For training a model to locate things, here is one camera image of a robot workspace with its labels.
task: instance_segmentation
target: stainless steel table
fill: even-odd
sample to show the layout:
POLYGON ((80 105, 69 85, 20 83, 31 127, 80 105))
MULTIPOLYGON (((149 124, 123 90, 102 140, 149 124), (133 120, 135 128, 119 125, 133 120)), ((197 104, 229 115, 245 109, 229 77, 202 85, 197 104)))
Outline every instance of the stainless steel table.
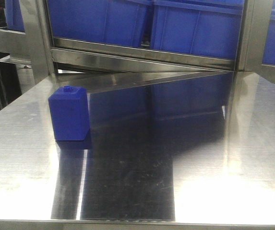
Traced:
POLYGON ((255 73, 46 78, 0 111, 0 229, 254 228, 275 229, 275 85, 255 73), (85 141, 53 137, 67 84, 88 89, 85 141))

